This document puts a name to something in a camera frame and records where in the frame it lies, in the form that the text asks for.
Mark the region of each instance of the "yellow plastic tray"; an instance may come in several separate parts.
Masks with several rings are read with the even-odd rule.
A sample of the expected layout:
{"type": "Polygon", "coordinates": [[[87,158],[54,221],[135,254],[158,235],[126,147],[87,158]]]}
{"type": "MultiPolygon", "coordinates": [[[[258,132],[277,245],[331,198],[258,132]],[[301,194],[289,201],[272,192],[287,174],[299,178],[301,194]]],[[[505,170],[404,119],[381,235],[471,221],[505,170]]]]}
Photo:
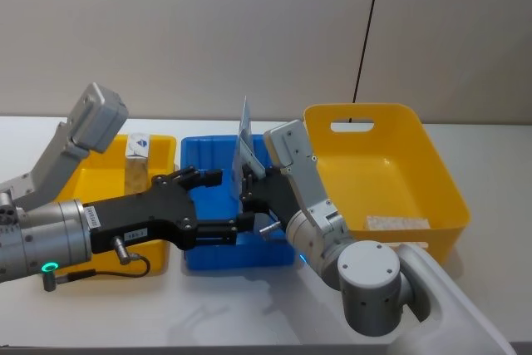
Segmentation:
{"type": "Polygon", "coordinates": [[[323,104],[304,118],[325,189],[354,237],[426,242],[444,262],[470,216],[416,113],[399,104],[323,104]],[[332,122],[349,118],[373,127],[332,130],[332,122]],[[367,230],[368,216],[427,218],[431,228],[367,230]]]}
{"type": "MultiPolygon", "coordinates": [[[[127,136],[118,135],[104,154],[92,152],[77,167],[74,175],[56,198],[56,201],[79,199],[82,203],[105,200],[124,194],[126,170],[127,136]]],[[[148,175],[169,174],[174,170],[175,138],[171,136],[150,136],[150,156],[148,175]]],[[[151,263],[150,274],[162,274],[168,264],[169,245],[162,240],[132,245],[131,252],[144,255],[151,263]]],[[[122,266],[114,252],[93,254],[92,260],[62,269],[72,272],[83,269],[113,270],[141,273],[145,269],[142,262],[131,262],[122,266]]]]}

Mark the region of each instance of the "label sticker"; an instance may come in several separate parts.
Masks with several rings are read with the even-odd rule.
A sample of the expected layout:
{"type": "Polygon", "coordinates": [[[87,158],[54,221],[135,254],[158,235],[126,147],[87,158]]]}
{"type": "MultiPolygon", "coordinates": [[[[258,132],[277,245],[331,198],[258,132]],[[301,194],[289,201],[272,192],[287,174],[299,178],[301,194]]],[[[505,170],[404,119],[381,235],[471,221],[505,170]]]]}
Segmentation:
{"type": "Polygon", "coordinates": [[[98,219],[98,214],[94,207],[85,207],[85,216],[86,221],[89,223],[90,229],[95,229],[101,227],[100,220],[98,219]]]}
{"type": "Polygon", "coordinates": [[[148,235],[148,228],[133,230],[124,234],[124,241],[131,241],[146,237],[148,235]]]}

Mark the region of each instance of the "blue bin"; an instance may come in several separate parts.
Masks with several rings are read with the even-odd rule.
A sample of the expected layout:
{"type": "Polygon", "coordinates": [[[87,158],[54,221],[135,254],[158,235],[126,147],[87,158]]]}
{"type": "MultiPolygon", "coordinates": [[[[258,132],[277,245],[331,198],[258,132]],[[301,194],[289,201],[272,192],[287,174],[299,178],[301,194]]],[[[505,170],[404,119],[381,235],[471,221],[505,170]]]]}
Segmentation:
{"type": "MultiPolygon", "coordinates": [[[[239,209],[231,196],[231,166],[237,136],[196,136],[181,141],[181,165],[198,170],[224,170],[222,185],[198,187],[190,191],[198,219],[230,219],[239,209]]],[[[271,166],[262,135],[254,135],[255,155],[264,166],[271,166]]],[[[247,268],[253,266],[290,265],[294,251],[282,231],[266,241],[251,232],[240,233],[236,245],[206,245],[185,251],[187,267],[192,270],[247,268]]]]}

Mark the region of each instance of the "gray robot arm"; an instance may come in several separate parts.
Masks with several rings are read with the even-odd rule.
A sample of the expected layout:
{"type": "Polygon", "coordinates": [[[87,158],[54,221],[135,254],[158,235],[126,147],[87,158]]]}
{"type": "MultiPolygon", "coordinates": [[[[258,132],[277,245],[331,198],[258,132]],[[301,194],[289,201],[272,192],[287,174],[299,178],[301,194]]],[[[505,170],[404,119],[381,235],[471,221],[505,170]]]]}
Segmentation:
{"type": "Polygon", "coordinates": [[[267,132],[264,141],[301,207],[288,222],[287,239],[326,284],[342,291],[353,329],[373,337],[387,334],[407,305],[421,323],[397,338],[390,354],[515,354],[426,251],[404,244],[395,252],[385,244],[351,238],[323,188],[301,121],[267,132]]]}
{"type": "Polygon", "coordinates": [[[127,117],[115,92],[90,84],[33,169],[0,184],[0,224],[12,223],[14,207],[29,211],[54,200],[89,150],[104,152],[127,117]]]}

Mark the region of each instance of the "table surface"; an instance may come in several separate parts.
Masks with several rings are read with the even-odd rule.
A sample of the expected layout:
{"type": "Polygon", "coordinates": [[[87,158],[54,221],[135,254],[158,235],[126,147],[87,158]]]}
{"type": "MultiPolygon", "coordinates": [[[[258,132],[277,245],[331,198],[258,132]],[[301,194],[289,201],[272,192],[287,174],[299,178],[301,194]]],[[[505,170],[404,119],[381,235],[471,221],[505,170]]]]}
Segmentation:
{"type": "MultiPolygon", "coordinates": [[[[29,171],[61,118],[0,117],[0,181],[29,171]]],[[[279,122],[254,122],[254,133],[279,122]]],[[[511,342],[532,340],[532,126],[425,125],[472,221],[446,271],[511,342]]],[[[237,121],[128,120],[122,133],[235,134],[237,121]]],[[[179,149],[176,152],[179,163],[179,149]]],[[[86,280],[54,293],[32,276],[0,285],[0,344],[128,347],[389,343],[353,332],[340,294],[302,262],[190,272],[172,246],[168,271],[135,281],[86,280]]]]}

